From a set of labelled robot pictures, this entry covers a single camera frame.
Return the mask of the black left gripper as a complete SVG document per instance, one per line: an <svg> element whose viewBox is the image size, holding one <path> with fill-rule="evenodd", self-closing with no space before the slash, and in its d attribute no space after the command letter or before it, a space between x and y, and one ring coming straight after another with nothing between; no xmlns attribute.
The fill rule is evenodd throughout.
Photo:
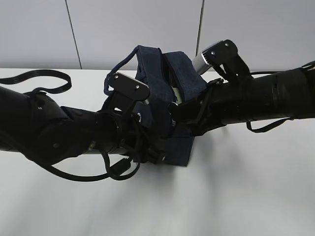
<svg viewBox="0 0 315 236"><path fill-rule="evenodd" d="M136 138L139 144L135 145L137 160L140 163L162 164L166 157L166 139L157 132L142 125L139 113L132 114L135 121Z"/></svg>

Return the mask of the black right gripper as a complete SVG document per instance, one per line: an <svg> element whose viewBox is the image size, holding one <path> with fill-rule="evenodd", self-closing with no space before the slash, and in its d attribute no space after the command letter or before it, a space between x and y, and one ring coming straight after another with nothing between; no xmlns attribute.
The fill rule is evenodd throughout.
<svg viewBox="0 0 315 236"><path fill-rule="evenodd" d="M206 90L181 104L171 102L167 109L171 117L169 137L198 137L225 127L224 113L229 99Z"/></svg>

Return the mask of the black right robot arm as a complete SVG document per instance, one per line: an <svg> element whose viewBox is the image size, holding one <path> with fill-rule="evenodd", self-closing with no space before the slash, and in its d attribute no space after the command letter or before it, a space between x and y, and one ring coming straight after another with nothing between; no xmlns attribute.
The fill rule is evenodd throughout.
<svg viewBox="0 0 315 236"><path fill-rule="evenodd" d="M170 105L169 111L193 137L235 123L264 133L287 120L315 117L315 71L296 68L247 77L236 85L215 79L198 96Z"/></svg>

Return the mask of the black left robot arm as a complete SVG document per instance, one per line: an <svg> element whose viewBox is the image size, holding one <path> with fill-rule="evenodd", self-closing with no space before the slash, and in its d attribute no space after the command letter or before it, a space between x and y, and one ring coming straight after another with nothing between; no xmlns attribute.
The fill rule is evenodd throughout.
<svg viewBox="0 0 315 236"><path fill-rule="evenodd" d="M41 166L105 152L160 163L164 142L155 140L131 112L97 112L60 106L45 92L0 89L0 148Z"/></svg>

